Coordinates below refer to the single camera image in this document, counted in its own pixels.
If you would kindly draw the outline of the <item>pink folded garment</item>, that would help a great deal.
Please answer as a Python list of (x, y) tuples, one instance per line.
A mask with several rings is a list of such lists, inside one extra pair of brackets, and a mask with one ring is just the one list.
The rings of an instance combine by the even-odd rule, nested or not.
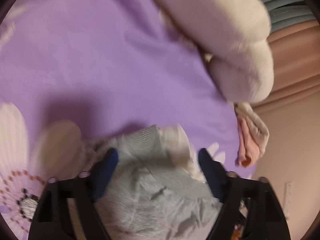
[(235, 103), (234, 110), (240, 140), (236, 164), (244, 168), (251, 167), (265, 154), (270, 133), (249, 103)]

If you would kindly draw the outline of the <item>teal striped headboard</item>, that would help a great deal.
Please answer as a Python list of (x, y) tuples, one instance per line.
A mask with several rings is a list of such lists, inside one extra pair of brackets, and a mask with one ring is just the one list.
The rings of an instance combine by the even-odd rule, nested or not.
[(315, 15), (304, 0), (261, 0), (268, 10), (271, 33), (286, 27), (313, 21)]

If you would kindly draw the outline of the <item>grey sweatshirt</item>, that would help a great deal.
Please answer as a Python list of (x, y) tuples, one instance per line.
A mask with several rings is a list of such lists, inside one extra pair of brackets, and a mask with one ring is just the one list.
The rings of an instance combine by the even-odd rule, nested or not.
[[(114, 148), (118, 164), (94, 207), (110, 239), (205, 239), (221, 210), (180, 126), (151, 126), (84, 144), (84, 170)], [(67, 205), (76, 239), (86, 239), (75, 200)]]

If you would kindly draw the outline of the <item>purple floral bed sheet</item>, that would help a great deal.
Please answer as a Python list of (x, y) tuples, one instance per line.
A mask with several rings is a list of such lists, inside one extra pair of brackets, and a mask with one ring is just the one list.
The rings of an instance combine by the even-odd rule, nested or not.
[(195, 155), (235, 165), (235, 111), (153, 0), (31, 0), (2, 26), (1, 215), (26, 239), (50, 177), (84, 171), (84, 144), (180, 126)]

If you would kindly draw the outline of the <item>white plush pillow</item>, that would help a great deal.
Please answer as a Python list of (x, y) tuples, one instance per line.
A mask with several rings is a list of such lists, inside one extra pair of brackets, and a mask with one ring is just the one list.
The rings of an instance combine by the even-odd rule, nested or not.
[(274, 83), (267, 38), (268, 11), (260, 0), (155, 0), (183, 32), (212, 54), (209, 72), (231, 102), (261, 102)]

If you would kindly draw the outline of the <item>wall socket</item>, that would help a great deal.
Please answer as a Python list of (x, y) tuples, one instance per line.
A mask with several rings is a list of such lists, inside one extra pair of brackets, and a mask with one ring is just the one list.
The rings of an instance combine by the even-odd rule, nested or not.
[(287, 183), (285, 183), (283, 211), (284, 211), (284, 215), (285, 215), (286, 220), (289, 220), (289, 218), (290, 218), (292, 189), (293, 189), (293, 182), (292, 181), (288, 181)]

